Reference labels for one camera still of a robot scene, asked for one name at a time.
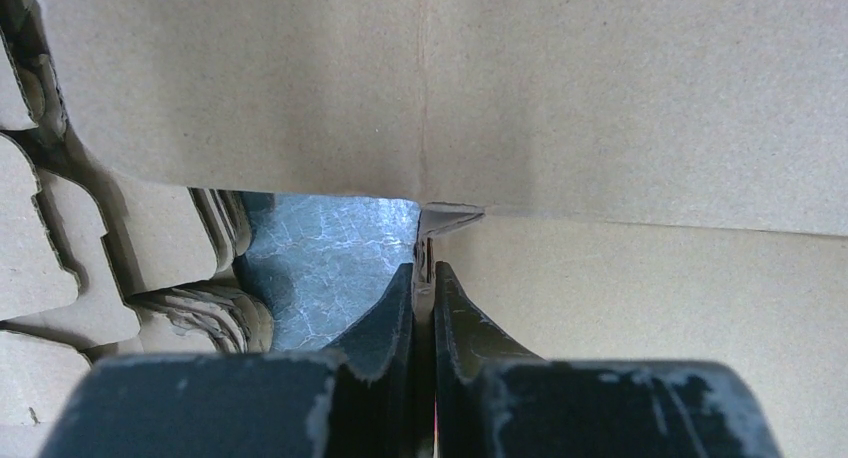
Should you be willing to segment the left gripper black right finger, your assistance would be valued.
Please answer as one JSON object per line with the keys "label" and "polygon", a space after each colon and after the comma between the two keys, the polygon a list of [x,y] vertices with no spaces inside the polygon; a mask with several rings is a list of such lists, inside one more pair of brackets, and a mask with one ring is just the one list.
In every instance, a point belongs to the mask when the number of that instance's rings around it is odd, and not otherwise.
{"label": "left gripper black right finger", "polygon": [[434,269],[443,457],[776,457],[761,407],[709,361],[544,359]]}

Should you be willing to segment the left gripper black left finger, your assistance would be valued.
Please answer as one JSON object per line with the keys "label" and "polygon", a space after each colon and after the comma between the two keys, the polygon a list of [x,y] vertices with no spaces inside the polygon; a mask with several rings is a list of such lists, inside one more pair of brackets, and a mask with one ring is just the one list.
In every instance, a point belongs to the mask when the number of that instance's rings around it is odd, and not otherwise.
{"label": "left gripper black left finger", "polygon": [[413,267],[317,351],[99,360],[45,457],[411,457]]}

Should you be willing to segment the cardboard box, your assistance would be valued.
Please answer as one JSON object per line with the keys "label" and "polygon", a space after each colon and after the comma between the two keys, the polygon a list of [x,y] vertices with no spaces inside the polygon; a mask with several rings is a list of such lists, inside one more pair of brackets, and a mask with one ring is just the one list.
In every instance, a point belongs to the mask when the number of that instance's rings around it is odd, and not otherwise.
{"label": "cardboard box", "polygon": [[718,361],[847,453],[847,0],[37,0],[146,181],[474,213],[436,253],[557,358]]}

